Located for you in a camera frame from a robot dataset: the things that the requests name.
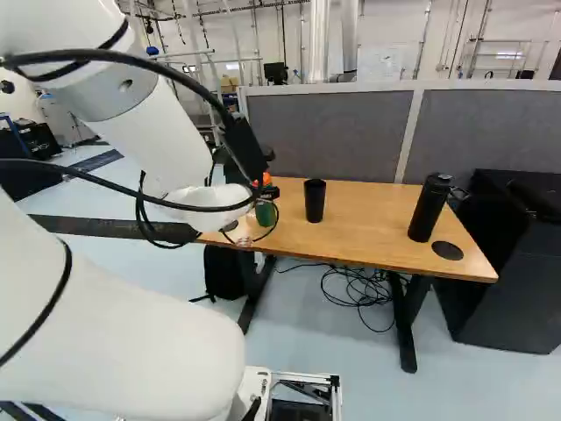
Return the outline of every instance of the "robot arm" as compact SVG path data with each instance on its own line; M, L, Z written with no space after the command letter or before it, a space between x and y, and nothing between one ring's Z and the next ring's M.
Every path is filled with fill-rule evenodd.
M0 2L3 10L11 10L11 19L0 31L0 41L4 41L0 55L99 46L143 55L113 0L14 3ZM235 184L200 187L212 165L210 152L161 76L118 63L74 64L35 64L21 70L119 152L136 161L147 174L146 194L195 206L232 205L251 196L249 189ZM197 231L207 232L222 228L250 208L170 213Z
M0 56L99 46L141 54L112 0L0 0L0 10ZM134 159L148 174L147 194L198 206L230 205L250 196L239 185L197 187L210 171L211 157L161 77L93 61L21 70ZM248 209L174 216L210 231ZM0 400L152 420L228 416L245 367L244 337L235 323L135 288L72 255L1 189L0 232ZM32 331L61 285L58 301Z

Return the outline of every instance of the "desk leg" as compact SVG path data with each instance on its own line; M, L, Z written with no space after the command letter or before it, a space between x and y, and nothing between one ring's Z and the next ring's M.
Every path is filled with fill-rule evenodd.
M400 276L394 272L388 273L388 282L394 298L394 317L397 329L397 341L400 347L401 369L414 374L417 371L415 341L411 325L421 309L423 300L430 288L430 278L414 275L408 286L407 294L403 295Z
M244 334L247 334L249 325L252 322L253 314L257 310L261 293L265 288L266 282L273 272L277 258L269 254L265 258L265 265L261 272L255 272L255 254L254 252L238 252L238 260L244 277L245 291L247 300L245 301L242 313L239 315L238 325Z

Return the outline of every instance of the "black box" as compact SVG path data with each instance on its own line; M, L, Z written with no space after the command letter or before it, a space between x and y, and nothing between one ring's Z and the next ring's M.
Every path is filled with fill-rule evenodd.
M24 141L25 146L31 152L33 158L41 161L50 159L53 155L61 153L60 145L46 123L32 123L29 125L19 125L19 137Z
M42 153L50 153L53 149L46 147L40 149L40 151ZM0 158L30 159L30 156L24 150L11 130L0 130ZM46 173L42 171L8 171L0 169L0 186L2 186L12 200L15 201L28 197L33 193L37 193L38 191L51 187L59 182L62 182L62 175L60 174Z
M458 217L496 284L434 282L454 340L522 353L561 344L561 175L475 171Z

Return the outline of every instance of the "desk top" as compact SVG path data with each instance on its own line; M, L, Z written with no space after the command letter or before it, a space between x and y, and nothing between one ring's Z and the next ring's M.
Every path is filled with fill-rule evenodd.
M273 184L280 188L280 198L275 201L279 224L248 250L466 281L497 281L493 267L448 205L429 242L409 239L407 229L421 186L327 181L323 221L311 224L305 216L303 181L273 178ZM253 212L239 223L229 232L234 240L247 235L256 238L267 230L259 226ZM458 246L464 259L453 261L436 255L431 248L436 240ZM219 232L204 234L199 241L231 246Z

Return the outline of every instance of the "light blue floor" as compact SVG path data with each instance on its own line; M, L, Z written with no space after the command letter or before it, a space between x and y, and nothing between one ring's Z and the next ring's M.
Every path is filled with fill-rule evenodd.
M70 155L73 151L66 152L57 161L70 165L109 149L84 147L89 150L77 151L74 157ZM138 172L138 167L124 158L93 174L136 188ZM134 216L131 199L80 180L44 190L18 204L29 213ZM168 220L152 209L149 213L154 220ZM135 285L186 300L204 293L201 245L166 251L137 240L62 237L77 253L88 255ZM296 263L284 259L278 266L288 268ZM394 331L371 333L360 323L356 310L327 302L319 288L323 271L301 268L273 274L246 337L248 364L341 375L346 421L559 419L558 350L543 357L454 343L430 292L414 325L419 371L407 375L399 367ZM167 276L157 275L162 272ZM212 307L237 319L243 303L243 299L220 301ZM211 306L206 302L201 305ZM391 306L367 309L365 314L369 323L383 326L391 320ZM95 412L56 410L69 420L114 419Z

